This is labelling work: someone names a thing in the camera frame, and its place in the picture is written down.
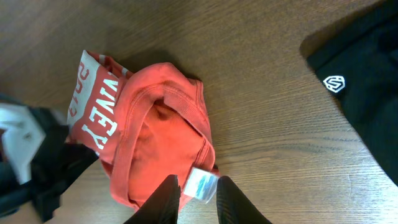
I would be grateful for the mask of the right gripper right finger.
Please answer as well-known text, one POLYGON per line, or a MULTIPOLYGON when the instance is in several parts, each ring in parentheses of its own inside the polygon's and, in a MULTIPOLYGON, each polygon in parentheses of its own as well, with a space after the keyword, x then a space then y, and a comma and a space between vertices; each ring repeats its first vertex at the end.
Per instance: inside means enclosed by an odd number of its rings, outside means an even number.
POLYGON ((219 224, 271 224, 228 176, 218 179, 216 207, 219 224))

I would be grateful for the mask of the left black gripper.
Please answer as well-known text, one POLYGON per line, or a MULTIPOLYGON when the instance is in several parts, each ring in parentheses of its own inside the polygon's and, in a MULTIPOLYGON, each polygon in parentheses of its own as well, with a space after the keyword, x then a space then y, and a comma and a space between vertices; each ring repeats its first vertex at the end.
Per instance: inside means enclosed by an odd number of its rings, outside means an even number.
POLYGON ((49 109, 31 108, 30 112, 45 134, 30 163, 32 203, 40 219, 47 222, 60 207, 61 195, 98 156, 82 144, 67 143, 68 125, 61 124, 49 109))

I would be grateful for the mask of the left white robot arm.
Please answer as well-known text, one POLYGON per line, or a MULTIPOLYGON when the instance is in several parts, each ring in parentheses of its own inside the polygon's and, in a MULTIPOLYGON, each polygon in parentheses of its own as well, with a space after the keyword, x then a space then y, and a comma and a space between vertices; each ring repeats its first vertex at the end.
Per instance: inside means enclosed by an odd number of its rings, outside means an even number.
POLYGON ((98 156, 67 140, 64 115, 1 94, 1 216, 30 202, 42 222, 53 218, 62 194, 98 156))

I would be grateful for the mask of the red polo shirt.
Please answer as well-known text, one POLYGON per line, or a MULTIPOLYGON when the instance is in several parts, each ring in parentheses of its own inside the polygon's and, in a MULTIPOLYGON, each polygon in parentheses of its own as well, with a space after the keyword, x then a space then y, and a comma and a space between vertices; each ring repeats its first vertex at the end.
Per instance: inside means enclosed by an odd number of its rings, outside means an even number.
POLYGON ((131 72, 109 56, 84 50, 68 109, 70 139, 95 151, 112 198, 140 209, 169 175, 185 206, 197 170, 218 175, 203 84, 173 64, 131 72))

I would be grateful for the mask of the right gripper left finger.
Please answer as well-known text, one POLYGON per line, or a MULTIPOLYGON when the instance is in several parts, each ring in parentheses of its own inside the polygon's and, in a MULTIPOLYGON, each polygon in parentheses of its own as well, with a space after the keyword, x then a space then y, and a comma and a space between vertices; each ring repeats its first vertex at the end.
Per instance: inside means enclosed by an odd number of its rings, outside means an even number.
POLYGON ((177 176, 168 175, 124 224, 177 224, 180 195, 177 176))

